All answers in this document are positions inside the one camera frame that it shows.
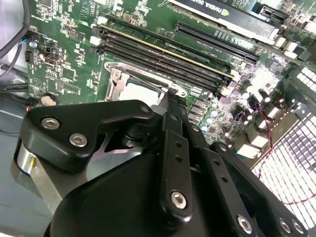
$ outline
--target black memory slot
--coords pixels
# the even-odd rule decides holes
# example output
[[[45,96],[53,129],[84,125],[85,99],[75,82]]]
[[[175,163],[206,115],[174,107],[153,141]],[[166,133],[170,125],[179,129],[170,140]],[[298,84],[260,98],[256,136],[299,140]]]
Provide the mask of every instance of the black memory slot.
[[[132,45],[124,44],[122,42],[113,41],[112,39],[108,39],[106,42],[106,45],[107,46],[112,45],[111,46],[112,48],[121,48],[121,49],[126,49],[128,51],[135,50],[135,48]],[[180,73],[186,77],[193,77],[195,80],[197,80],[198,78],[201,78],[201,79],[209,81],[209,82],[211,82],[211,81],[214,83],[218,82],[218,80],[213,79],[213,78],[211,78],[203,73],[196,72],[195,70],[192,70],[188,67],[182,66],[181,64],[170,62],[164,57],[158,56],[156,54],[151,54],[150,52],[140,50],[139,48],[137,48],[137,49],[138,49],[137,53],[140,54],[142,57],[145,57],[148,60],[151,60],[152,62],[156,63],[157,65],[159,65],[163,68]]]
[[[191,47],[188,47],[187,45],[178,43],[178,42],[176,42],[174,40],[171,40],[171,39],[167,39],[167,38],[165,38],[163,36],[160,36],[159,34],[156,34],[156,33],[153,33],[153,32],[151,32],[149,30],[146,30],[145,28],[141,28],[141,27],[138,27],[138,26],[131,25],[131,24],[127,23],[127,22],[124,22],[124,21],[114,17],[114,16],[107,15],[107,17],[109,17],[112,22],[119,23],[120,25],[122,25],[124,27],[127,27],[129,29],[133,29],[133,30],[138,31],[138,32],[140,32],[142,34],[145,34],[147,36],[154,37],[154,38],[156,38],[158,40],[161,40],[162,42],[166,42],[166,43],[172,44],[172,45],[174,45],[174,46],[176,46],[178,48],[181,48],[181,49],[184,49],[186,51],[192,52],[192,53],[194,53],[194,54],[196,54],[196,55],[198,55],[198,56],[200,56],[202,58],[206,58],[207,60],[209,60],[211,62],[215,62],[216,64],[219,64],[219,65],[221,65],[223,67],[227,67],[229,69],[231,68],[230,64],[228,64],[226,62],[223,62],[223,61],[220,61],[220,60],[218,60],[216,58],[210,57],[209,55],[201,53],[200,51],[195,50],[195,49],[193,49]]]
[[[199,41],[202,44],[217,48],[230,55],[238,57],[247,63],[256,64],[260,59],[258,55],[245,48],[239,47],[235,44],[217,38],[213,35],[207,34],[206,32],[203,32],[192,26],[186,25],[182,22],[177,23],[176,31],[184,36]]]
[[[215,73],[213,71],[207,70],[206,68],[200,67],[198,65],[188,63],[180,58],[177,58],[175,56],[172,56],[170,54],[166,54],[163,51],[154,49],[152,47],[149,47],[147,45],[141,44],[139,42],[134,42],[130,39],[123,38],[122,36],[119,36],[115,33],[108,33],[107,37],[113,38],[114,40],[117,40],[123,44],[130,45],[137,50],[141,50],[146,52],[147,54],[155,55],[156,57],[159,57],[160,59],[164,59],[165,62],[169,61],[169,63],[173,63],[173,66],[183,66],[187,70],[191,71],[191,73],[198,74],[202,77],[205,77],[205,79],[210,80],[211,78],[214,78],[216,80],[222,81],[224,76],[218,73]]]
[[[197,86],[206,90],[211,90],[212,92],[216,92],[218,85],[214,85],[214,83],[209,83],[208,81],[196,81],[188,77],[184,77],[182,75],[179,75],[178,73],[175,73],[173,71],[170,71],[168,69],[163,69],[160,66],[157,66],[155,63],[150,63],[146,60],[144,60],[144,57],[140,55],[135,55],[135,52],[129,52],[126,50],[120,50],[118,48],[111,48],[111,47],[104,47],[103,51],[106,53],[113,55],[117,58],[120,58],[122,60],[126,60],[128,62],[133,62],[135,64],[139,64],[144,67],[145,70],[149,70],[150,72],[156,72],[160,75],[170,78],[170,79],[176,79],[178,81],[187,82],[193,86]]]

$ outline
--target mounting hole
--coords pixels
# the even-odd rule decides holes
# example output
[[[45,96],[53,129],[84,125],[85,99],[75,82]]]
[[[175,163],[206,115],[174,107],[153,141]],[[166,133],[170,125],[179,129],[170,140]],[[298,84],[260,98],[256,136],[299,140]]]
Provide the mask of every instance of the mounting hole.
[[[179,156],[176,156],[176,160],[177,160],[178,162],[181,162],[181,161],[182,161],[182,158],[179,157]]]
[[[227,178],[225,178],[224,176],[222,176],[221,178],[222,178],[222,180],[223,180],[225,183],[228,183],[228,179],[227,179]]]

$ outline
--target red wire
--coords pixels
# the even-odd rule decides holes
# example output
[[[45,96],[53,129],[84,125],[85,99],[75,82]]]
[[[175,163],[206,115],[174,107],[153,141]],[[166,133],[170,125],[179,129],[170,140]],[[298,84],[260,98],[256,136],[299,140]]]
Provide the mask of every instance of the red wire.
[[[299,204],[299,203],[305,203],[306,201],[309,201],[310,199],[315,198],[315,197],[316,197],[316,194],[313,194],[311,197],[309,197],[309,198],[307,198],[307,199],[304,199],[304,200],[293,201],[293,202],[290,202],[290,203],[286,203],[286,202],[284,202],[284,201],[282,201],[282,202],[283,202],[283,204],[285,204],[285,205],[294,205],[294,204]]]
[[[270,141],[270,150],[269,150],[269,153],[268,155],[263,159],[262,163],[261,163],[261,166],[259,168],[259,174],[258,174],[258,178],[260,179],[262,177],[262,168],[263,168],[263,165],[266,163],[266,161],[268,160],[269,156],[271,155],[272,151],[273,151],[273,142],[272,142],[272,134],[271,134],[271,129],[269,129],[269,122],[266,118],[266,116],[263,114],[263,112],[261,110],[259,110],[259,113],[263,116],[265,122],[266,122],[266,126],[267,126],[267,130],[268,130],[268,133],[269,133],[269,141]]]

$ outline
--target green circuit board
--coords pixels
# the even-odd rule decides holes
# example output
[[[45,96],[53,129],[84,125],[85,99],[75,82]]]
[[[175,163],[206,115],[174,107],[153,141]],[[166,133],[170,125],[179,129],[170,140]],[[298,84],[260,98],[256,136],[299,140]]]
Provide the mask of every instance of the green circuit board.
[[[226,4],[258,16],[252,11],[256,0],[225,0]],[[55,95],[61,105],[93,103],[104,101],[110,73],[105,69],[106,62],[121,62],[110,54],[99,55],[90,52],[94,45],[90,43],[92,27],[96,26],[99,17],[113,18],[127,22],[137,28],[159,35],[189,48],[197,50],[213,60],[207,65],[230,75],[224,65],[229,64],[238,72],[240,82],[249,80],[256,90],[263,89],[271,93],[280,81],[280,75],[287,69],[290,61],[272,47],[258,47],[258,44],[227,31],[219,30],[193,16],[181,14],[167,0],[30,0],[30,30],[39,35],[36,47],[28,46],[32,61],[28,64],[30,96],[40,98],[45,93]],[[261,1],[289,15],[284,23],[287,27],[285,35],[288,39],[301,42],[302,46],[312,44],[316,35],[306,32],[298,26],[299,19],[303,23],[316,14],[314,1],[304,0],[269,0]],[[177,22],[183,22],[215,37],[238,45],[260,56],[259,62],[253,66],[244,65],[237,58],[215,48],[206,48],[194,39],[190,39],[175,31]],[[107,21],[101,25],[129,34],[126,26]],[[144,35],[133,35],[139,40],[152,45],[165,47],[159,40]],[[54,65],[43,63],[42,52],[47,45],[53,43],[56,54],[60,55]],[[195,88],[188,83],[178,81],[188,92],[188,110],[196,98],[206,99],[209,93]],[[214,99],[205,104],[205,108],[196,120],[201,125],[210,108],[215,108],[218,115],[208,128],[205,136],[209,142],[221,140],[221,127],[227,126],[231,131],[243,129],[242,124],[232,121],[230,110],[236,104],[245,104],[240,95],[227,95],[229,103]]]

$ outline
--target black metal arm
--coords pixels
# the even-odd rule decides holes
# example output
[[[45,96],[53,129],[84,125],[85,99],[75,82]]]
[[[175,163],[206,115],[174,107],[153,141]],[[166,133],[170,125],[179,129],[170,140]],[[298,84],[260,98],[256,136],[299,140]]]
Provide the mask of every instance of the black metal arm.
[[[207,144],[175,95],[158,113],[140,101],[33,109],[20,138],[12,167],[54,214],[47,237],[308,236],[233,151]],[[95,154],[133,147],[142,154],[87,180]]]

